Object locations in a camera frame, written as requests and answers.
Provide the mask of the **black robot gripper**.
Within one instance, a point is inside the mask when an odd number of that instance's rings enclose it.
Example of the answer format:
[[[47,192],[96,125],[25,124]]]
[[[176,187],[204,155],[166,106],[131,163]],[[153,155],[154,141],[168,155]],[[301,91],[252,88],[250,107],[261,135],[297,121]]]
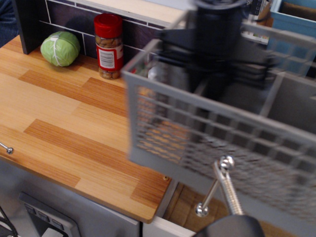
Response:
[[[206,83],[203,95],[219,99],[235,81],[263,87],[268,71],[277,64],[275,56],[242,37],[237,30],[162,30],[158,59],[182,67],[189,91]]]

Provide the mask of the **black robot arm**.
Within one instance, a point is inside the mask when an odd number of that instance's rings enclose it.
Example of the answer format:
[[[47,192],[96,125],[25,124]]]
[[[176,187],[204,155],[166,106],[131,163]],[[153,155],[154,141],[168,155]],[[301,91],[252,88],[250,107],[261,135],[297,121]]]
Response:
[[[234,81],[264,85],[268,70],[277,61],[271,53],[241,35],[244,0],[196,0],[185,29],[163,30],[158,59],[182,67],[189,91],[201,83],[203,95],[217,100]]]

